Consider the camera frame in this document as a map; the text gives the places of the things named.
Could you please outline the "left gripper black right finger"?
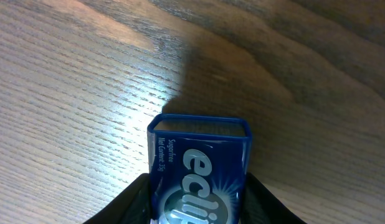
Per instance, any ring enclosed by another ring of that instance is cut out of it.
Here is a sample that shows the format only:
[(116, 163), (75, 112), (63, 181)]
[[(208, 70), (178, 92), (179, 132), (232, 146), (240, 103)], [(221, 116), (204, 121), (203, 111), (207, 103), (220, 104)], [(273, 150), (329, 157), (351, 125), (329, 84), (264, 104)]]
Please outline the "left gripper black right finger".
[(248, 173), (240, 211), (241, 224), (306, 224), (253, 174)]

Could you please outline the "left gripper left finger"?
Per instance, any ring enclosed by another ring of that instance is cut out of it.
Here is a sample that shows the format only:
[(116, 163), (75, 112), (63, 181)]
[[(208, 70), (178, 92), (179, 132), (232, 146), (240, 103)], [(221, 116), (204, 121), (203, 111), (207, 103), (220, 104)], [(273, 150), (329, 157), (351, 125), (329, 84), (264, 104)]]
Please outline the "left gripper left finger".
[(149, 174), (141, 174), (105, 208), (83, 224), (149, 224)]

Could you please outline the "blue eclipse mint tin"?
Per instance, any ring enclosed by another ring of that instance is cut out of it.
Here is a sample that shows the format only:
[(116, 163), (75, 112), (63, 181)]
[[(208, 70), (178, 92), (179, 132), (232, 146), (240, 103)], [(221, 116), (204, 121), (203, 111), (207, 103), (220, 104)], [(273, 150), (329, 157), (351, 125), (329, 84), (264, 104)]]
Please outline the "blue eclipse mint tin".
[(239, 222), (252, 145), (245, 120), (161, 113), (147, 134), (152, 223)]

